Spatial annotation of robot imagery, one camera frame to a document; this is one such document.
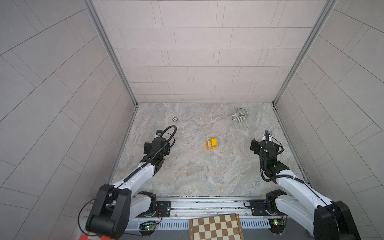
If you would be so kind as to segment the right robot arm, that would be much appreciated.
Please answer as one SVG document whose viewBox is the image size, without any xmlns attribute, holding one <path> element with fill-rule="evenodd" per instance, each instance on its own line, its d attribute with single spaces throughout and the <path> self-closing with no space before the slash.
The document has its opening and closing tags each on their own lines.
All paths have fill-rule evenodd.
<svg viewBox="0 0 384 240">
<path fill-rule="evenodd" d="M 358 228 L 349 207 L 333 201 L 299 179 L 278 161 L 284 147 L 265 132 L 262 140 L 251 141 L 250 150 L 259 156 L 260 174 L 265 182 L 281 186 L 266 195 L 269 215 L 282 213 L 304 227 L 316 240 L 359 240 Z"/>
</svg>

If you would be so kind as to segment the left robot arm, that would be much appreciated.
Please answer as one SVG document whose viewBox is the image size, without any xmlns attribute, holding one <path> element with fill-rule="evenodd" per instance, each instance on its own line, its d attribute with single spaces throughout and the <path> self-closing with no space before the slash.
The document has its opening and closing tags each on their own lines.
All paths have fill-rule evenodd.
<svg viewBox="0 0 384 240">
<path fill-rule="evenodd" d="M 156 195 L 139 188 L 161 169 L 165 156 L 170 154 L 170 139 L 154 138 L 145 143 L 145 156 L 127 177 L 113 185 L 102 185 L 93 200 L 85 230 L 98 237 L 119 239 L 133 218 L 156 212 Z"/>
</svg>

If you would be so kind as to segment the orange supermarket wooden block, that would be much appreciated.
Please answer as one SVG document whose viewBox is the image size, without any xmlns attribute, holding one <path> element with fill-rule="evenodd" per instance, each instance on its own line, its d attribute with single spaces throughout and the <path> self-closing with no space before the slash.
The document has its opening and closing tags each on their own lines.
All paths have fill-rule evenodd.
<svg viewBox="0 0 384 240">
<path fill-rule="evenodd" d="M 210 140 L 207 140 L 207 141 L 206 141 L 206 146 L 207 146 L 207 149 L 208 149 L 208 150 L 211 150 L 211 149 L 212 149 L 212 145 L 211 145 L 211 141 L 210 141 Z"/>
</svg>

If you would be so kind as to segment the yellow rectangular wooden block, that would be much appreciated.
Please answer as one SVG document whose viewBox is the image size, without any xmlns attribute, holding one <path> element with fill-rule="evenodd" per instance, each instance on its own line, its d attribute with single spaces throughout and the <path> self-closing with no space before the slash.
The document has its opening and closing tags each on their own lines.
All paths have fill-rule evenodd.
<svg viewBox="0 0 384 240">
<path fill-rule="evenodd" d="M 217 139 L 216 138 L 210 138 L 212 148 L 215 146 L 218 146 Z"/>
</svg>

